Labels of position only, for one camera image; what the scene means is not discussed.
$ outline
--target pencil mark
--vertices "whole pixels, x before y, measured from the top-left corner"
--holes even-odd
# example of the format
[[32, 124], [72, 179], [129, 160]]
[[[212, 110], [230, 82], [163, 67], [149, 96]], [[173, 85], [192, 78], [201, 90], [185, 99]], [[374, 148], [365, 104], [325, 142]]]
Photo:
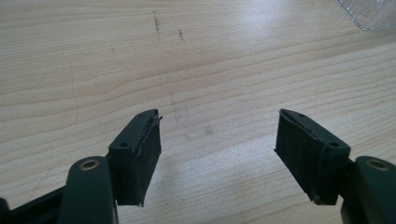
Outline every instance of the pencil mark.
[[40, 187], [41, 182], [43, 182], [43, 180], [50, 174], [50, 172], [53, 169], [55, 169], [55, 167], [63, 160], [64, 160], [64, 158], [60, 159], [58, 162], [56, 162], [56, 164], [54, 166], [52, 166], [52, 168], [44, 175], [44, 177], [41, 178], [40, 182], [38, 182], [37, 186], [35, 186], [35, 189], [33, 190], [32, 194], [30, 195], [29, 202], [32, 201], [32, 198], [35, 195], [35, 192], [37, 191], [38, 187]]
[[73, 92], [73, 96], [75, 98], [76, 101], [76, 120], [75, 120], [75, 125], [77, 124], [77, 120], [78, 120], [78, 100], [77, 100], [77, 96], [74, 90], [74, 76], [73, 76], [73, 66], [70, 65], [70, 76], [72, 77], [72, 92]]
[[214, 133], [213, 129], [211, 127], [209, 127], [209, 126], [205, 127], [204, 132], [205, 132], [205, 136], [210, 136], [210, 135], [212, 135]]
[[180, 39], [181, 39], [182, 41], [185, 41], [184, 38], [183, 38], [183, 33], [181, 32], [180, 29], [178, 29], [178, 36], [180, 36]]
[[158, 18], [157, 18], [157, 15], [156, 15], [156, 11], [152, 11], [152, 13], [154, 13], [154, 21], [155, 21], [155, 31], [157, 32], [157, 38], [158, 38], [158, 41], [160, 42], [161, 41], [161, 39], [160, 39], [160, 22], [158, 21]]
[[182, 135], [188, 142], [190, 142], [190, 141], [192, 141], [192, 138], [191, 137], [189, 137], [189, 135], [188, 134], [186, 134], [186, 133], [183, 133], [183, 135]]

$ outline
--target dark mark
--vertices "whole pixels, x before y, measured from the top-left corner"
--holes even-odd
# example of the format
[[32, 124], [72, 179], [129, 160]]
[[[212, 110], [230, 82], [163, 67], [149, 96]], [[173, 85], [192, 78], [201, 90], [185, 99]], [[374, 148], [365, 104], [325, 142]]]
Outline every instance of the dark mark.
[[178, 29], [178, 36], [180, 36], [181, 40], [185, 41], [184, 38], [183, 38], [183, 33], [181, 32], [180, 29]]
[[158, 41], [160, 41], [160, 22], [158, 21], [157, 15], [155, 14], [156, 11], [152, 11], [154, 13], [154, 21], [155, 21], [155, 31], [157, 32]]

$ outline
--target metal rivet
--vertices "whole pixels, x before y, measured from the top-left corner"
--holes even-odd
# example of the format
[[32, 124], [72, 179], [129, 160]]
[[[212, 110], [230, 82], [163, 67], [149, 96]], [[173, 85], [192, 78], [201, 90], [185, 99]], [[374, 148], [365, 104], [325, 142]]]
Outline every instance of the metal rivet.
[[88, 160], [88, 161], [84, 161], [79, 165], [79, 169], [83, 170], [83, 171], [89, 171], [91, 169], [96, 168], [99, 165], [99, 161], [98, 160]]
[[380, 171], [388, 171], [389, 167], [382, 161], [367, 160], [366, 164]]

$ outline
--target light wood surface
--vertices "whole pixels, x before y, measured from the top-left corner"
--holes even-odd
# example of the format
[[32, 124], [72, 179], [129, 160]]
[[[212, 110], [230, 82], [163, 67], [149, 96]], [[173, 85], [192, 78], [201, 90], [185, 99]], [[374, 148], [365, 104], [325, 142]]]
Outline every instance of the light wood surface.
[[120, 223], [341, 223], [273, 151], [278, 110], [396, 163], [396, 32], [333, 0], [0, 1], [0, 197], [57, 189], [158, 108], [163, 154]]

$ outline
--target black plastic part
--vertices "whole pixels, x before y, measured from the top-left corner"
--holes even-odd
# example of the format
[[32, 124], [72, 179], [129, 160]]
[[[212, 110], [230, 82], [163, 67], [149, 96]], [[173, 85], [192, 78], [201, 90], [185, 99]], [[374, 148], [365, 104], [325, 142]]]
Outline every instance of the black plastic part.
[[311, 201], [336, 204], [336, 176], [349, 161], [350, 147], [303, 114], [285, 109], [279, 114], [277, 155]]
[[2, 203], [0, 223], [55, 223], [59, 213], [63, 192], [64, 187], [56, 189], [46, 195], [32, 200], [29, 203], [5, 213], [4, 211], [7, 210], [5, 210], [6, 208], [4, 206], [7, 205], [7, 203]]
[[360, 203], [343, 202], [341, 218], [344, 224], [367, 224], [367, 217]]
[[0, 223], [2, 224], [12, 223], [12, 216], [11, 216], [11, 212], [9, 211], [7, 201], [2, 198], [0, 198]]
[[345, 167], [340, 169], [337, 174], [337, 191], [345, 202], [349, 204], [360, 204], [358, 193], [353, 183], [353, 174], [355, 173], [355, 162], [348, 160]]
[[144, 206], [149, 182], [161, 154], [158, 110], [135, 116], [108, 147], [118, 205]]
[[89, 157], [72, 165], [57, 223], [118, 223], [106, 158]]
[[358, 157], [353, 182], [369, 223], [396, 223], [396, 166], [373, 157]]

